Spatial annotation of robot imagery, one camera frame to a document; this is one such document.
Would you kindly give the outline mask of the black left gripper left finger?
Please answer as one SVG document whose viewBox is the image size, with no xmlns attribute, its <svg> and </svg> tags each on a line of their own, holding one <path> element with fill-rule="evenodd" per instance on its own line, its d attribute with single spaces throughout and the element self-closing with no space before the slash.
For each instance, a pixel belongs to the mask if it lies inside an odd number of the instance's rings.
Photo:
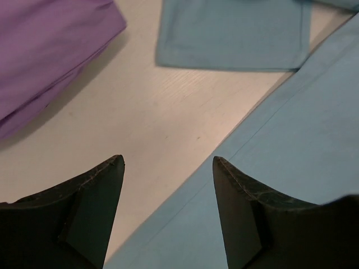
<svg viewBox="0 0 359 269">
<path fill-rule="evenodd" d="M 89 171 L 16 202 L 1 203 L 2 268 L 102 268 L 125 162 Z"/>
</svg>

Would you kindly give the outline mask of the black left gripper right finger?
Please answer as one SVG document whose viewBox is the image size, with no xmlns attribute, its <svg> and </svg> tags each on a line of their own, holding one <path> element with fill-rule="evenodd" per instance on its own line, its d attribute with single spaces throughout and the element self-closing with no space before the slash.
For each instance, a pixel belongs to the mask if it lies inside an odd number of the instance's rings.
<svg viewBox="0 0 359 269">
<path fill-rule="evenodd" d="M 213 159 L 229 268 L 357 268 L 358 196 L 316 205 Z"/>
</svg>

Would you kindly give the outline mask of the light blue trousers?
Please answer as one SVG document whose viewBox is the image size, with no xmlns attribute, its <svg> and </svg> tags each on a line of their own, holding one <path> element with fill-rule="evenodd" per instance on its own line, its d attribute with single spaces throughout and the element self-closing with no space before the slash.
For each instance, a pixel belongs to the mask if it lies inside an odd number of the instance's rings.
<svg viewBox="0 0 359 269">
<path fill-rule="evenodd" d="M 358 2 L 330 5 L 354 15 L 233 130 L 106 268 L 229 268 L 214 188 L 216 156 L 305 202 L 358 196 Z"/>
</svg>

